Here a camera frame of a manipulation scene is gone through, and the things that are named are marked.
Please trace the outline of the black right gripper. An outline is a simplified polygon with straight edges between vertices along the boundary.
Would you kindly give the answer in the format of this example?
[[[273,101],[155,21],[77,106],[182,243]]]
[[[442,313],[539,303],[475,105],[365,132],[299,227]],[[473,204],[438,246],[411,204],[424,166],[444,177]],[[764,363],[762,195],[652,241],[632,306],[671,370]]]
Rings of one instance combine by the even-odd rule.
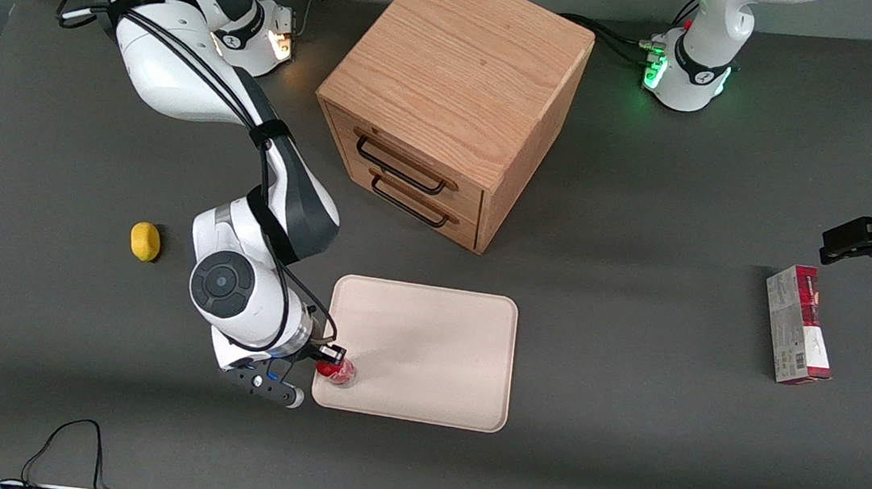
[[[307,342],[295,355],[291,356],[290,365],[294,367],[302,363],[309,363],[314,366],[319,361],[342,365],[346,353],[347,350],[343,346]]]

